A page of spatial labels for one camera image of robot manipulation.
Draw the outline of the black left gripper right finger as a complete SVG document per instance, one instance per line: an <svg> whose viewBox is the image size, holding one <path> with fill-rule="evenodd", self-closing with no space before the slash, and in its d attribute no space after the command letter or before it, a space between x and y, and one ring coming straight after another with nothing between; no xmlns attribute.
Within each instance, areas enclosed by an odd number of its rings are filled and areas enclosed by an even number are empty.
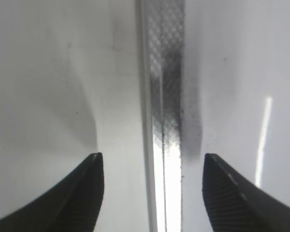
<svg viewBox="0 0 290 232"><path fill-rule="evenodd" d="M290 207L249 182L217 154L206 154L203 201L215 232L290 232Z"/></svg>

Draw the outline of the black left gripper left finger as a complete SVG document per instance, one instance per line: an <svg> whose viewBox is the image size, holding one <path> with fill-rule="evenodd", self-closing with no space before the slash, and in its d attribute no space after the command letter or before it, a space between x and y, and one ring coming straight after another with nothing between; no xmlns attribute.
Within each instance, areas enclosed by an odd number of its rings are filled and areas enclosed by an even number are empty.
<svg viewBox="0 0 290 232"><path fill-rule="evenodd" d="M90 154L49 191L1 218L0 232L92 232L103 195L103 156Z"/></svg>

